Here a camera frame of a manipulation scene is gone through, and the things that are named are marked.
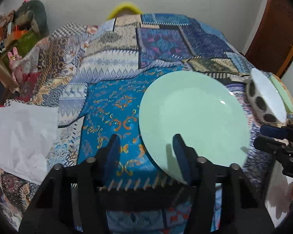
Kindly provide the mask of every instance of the plate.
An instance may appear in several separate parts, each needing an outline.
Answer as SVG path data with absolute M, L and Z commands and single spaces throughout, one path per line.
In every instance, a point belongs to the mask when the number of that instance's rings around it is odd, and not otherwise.
M 283 88 L 281 83 L 272 75 L 269 77 L 270 81 L 274 84 L 275 88 L 279 92 L 282 101 L 284 103 L 284 107 L 288 113 L 293 113 L 293 105 L 289 98 L 287 91 Z
M 176 133 L 199 156 L 223 166 L 242 166 L 250 145 L 247 119 L 233 93 L 193 71 L 171 72 L 147 88 L 140 104 L 139 128 L 154 162 L 182 183 L 186 182 L 172 149 Z

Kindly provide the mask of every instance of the door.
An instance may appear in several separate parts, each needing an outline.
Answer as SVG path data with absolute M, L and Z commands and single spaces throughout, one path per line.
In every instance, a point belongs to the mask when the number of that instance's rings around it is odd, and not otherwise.
M 245 57 L 258 69 L 281 77 L 293 60 L 293 7 L 267 0 L 257 33 Z

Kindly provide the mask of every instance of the pink rabbit figurine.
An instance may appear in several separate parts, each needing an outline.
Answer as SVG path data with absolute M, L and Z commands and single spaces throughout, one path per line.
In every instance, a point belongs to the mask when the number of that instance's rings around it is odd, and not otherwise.
M 12 52 L 13 54 L 11 52 L 8 52 L 8 58 L 10 59 L 9 65 L 10 69 L 12 70 L 12 77 L 17 84 L 21 84 L 23 82 L 23 71 L 20 62 L 18 61 L 21 60 L 22 57 L 19 56 L 16 47 L 13 47 Z

